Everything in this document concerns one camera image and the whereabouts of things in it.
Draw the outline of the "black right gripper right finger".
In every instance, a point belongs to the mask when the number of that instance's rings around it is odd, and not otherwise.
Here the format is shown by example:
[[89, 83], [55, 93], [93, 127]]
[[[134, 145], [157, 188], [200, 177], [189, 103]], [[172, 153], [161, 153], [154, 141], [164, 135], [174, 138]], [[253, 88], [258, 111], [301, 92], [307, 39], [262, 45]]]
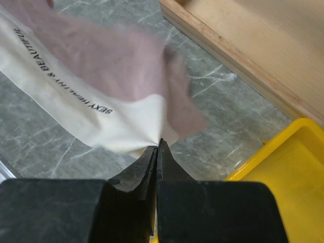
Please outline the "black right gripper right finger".
[[174, 159], [164, 139], [160, 140], [157, 149], [157, 177], [164, 181], [194, 181]]

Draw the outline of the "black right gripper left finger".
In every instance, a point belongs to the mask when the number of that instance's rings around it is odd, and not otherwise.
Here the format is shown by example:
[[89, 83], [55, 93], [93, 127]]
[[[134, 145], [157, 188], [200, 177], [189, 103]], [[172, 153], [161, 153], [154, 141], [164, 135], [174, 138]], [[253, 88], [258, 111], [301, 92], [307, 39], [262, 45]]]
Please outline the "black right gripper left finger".
[[157, 147], [108, 180], [110, 241], [149, 241], [154, 235]]

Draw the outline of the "pink and cream underwear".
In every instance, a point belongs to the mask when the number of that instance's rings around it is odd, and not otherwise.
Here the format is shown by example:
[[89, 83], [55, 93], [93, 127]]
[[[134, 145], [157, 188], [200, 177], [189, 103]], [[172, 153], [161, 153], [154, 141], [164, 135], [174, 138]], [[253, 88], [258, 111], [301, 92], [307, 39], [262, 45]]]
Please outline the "pink and cream underwear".
[[182, 56], [162, 39], [59, 14], [50, 1], [1, 1], [1, 72], [91, 147], [139, 157], [207, 126]]

